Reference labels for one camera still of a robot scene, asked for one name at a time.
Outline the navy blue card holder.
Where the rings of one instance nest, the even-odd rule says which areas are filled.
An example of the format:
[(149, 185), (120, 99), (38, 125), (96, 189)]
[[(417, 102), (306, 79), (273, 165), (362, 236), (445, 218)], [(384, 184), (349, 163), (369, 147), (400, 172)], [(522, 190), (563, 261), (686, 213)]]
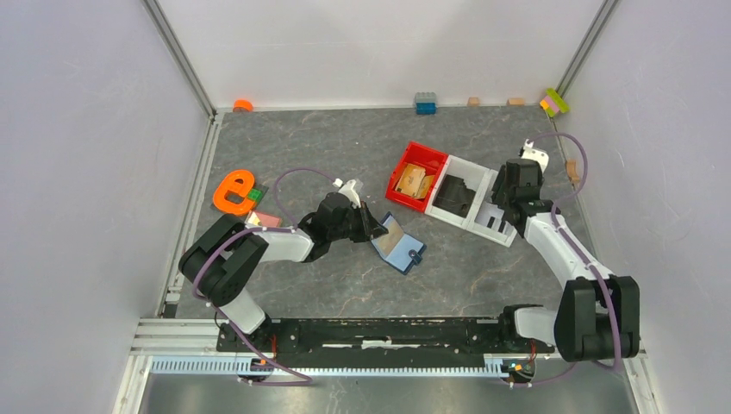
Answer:
[(374, 238), (373, 247), (384, 262), (400, 274), (407, 275), (413, 267), (421, 264), (427, 245), (405, 233), (390, 211), (380, 224), (387, 229), (387, 233)]

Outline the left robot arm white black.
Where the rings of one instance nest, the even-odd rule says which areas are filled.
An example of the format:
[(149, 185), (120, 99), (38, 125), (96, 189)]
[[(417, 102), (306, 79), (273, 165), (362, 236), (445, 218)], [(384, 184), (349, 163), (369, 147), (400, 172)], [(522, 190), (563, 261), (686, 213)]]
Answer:
[(240, 343), (256, 352), (271, 340), (267, 315), (246, 289), (259, 264), (308, 263), (326, 254), (333, 242), (372, 242), (388, 234), (366, 202), (354, 204), (331, 192), (295, 227), (248, 226), (237, 216), (221, 216), (183, 253), (178, 271), (198, 298), (238, 328)]

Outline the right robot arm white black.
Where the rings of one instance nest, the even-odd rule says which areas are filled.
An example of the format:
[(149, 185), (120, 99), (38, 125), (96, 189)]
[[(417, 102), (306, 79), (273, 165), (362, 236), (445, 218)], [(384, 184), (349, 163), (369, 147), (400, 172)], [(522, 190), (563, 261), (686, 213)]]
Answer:
[(555, 203), (540, 196), (543, 171), (535, 160), (508, 160), (490, 196), (506, 221), (531, 245), (563, 286), (557, 310), (505, 307), (497, 330), (509, 352), (533, 340), (554, 346), (565, 361), (634, 358), (640, 351), (640, 287), (597, 262), (570, 231)]

